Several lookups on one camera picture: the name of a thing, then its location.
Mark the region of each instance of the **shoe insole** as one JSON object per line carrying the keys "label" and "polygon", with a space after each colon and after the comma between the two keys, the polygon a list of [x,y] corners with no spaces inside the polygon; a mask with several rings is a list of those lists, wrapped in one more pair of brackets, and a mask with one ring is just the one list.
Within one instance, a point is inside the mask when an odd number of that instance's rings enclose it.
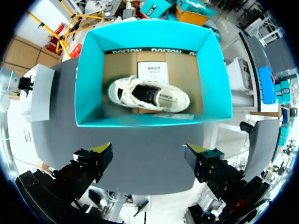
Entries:
{"label": "shoe insole", "polygon": [[156,96],[161,89],[149,85],[137,85],[132,94],[137,99],[156,106]]}

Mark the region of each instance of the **white sneaker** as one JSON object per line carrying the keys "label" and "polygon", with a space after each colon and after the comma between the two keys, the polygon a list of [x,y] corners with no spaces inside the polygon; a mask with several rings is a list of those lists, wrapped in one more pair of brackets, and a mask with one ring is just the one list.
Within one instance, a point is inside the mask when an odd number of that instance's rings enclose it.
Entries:
{"label": "white sneaker", "polygon": [[173,113],[185,110],[190,104],[188,95],[179,88],[159,80],[141,80],[137,76],[113,82],[108,97],[121,106]]}

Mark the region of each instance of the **orange box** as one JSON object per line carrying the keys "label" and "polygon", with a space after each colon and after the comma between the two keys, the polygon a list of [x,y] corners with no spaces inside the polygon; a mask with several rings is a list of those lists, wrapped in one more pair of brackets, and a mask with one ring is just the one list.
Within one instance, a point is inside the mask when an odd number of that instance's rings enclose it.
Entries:
{"label": "orange box", "polygon": [[176,17],[180,22],[187,22],[198,26],[203,26],[209,19],[208,16],[204,16],[198,13],[183,11],[179,5],[176,5]]}

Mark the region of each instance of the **paper card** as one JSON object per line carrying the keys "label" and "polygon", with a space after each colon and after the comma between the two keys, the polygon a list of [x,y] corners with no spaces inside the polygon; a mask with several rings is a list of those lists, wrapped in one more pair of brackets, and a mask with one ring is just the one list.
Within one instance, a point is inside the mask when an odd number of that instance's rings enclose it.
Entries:
{"label": "paper card", "polygon": [[159,79],[169,83],[167,62],[138,62],[138,78]]}

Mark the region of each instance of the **yellow tripod stand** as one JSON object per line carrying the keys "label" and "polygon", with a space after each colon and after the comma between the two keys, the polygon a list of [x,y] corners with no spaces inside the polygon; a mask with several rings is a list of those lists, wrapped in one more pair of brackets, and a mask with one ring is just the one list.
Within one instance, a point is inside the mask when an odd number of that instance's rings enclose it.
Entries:
{"label": "yellow tripod stand", "polygon": [[74,19],[76,21],[76,24],[73,26],[73,28],[82,20],[82,17],[85,18],[95,18],[95,19],[99,19],[102,20],[102,17],[99,16],[94,16],[94,15],[78,15],[78,14],[73,14],[71,12],[71,10],[66,6],[66,4],[62,1],[59,0],[60,3],[65,7],[65,9],[68,11],[68,13],[71,15],[70,21],[69,21],[69,25],[67,27],[66,33],[63,36],[59,36],[57,33],[55,33],[53,30],[51,30],[49,27],[47,27],[42,21],[40,21],[38,18],[36,18],[33,14],[31,14],[29,11],[27,11],[27,14],[32,17],[35,21],[37,21],[40,26],[44,27],[47,31],[49,31],[54,37],[56,37],[58,39],[57,45],[56,45],[56,53],[58,53],[59,51],[63,50],[66,55],[68,56],[68,58],[71,58],[69,52],[66,50],[66,46],[70,46],[66,40],[68,38],[69,35],[75,34],[77,32],[80,32],[82,30],[86,30],[86,29],[90,29],[90,28],[94,28],[94,26],[89,26],[86,28],[82,28],[82,29],[77,29],[77,30],[73,30],[71,28],[71,22]]}

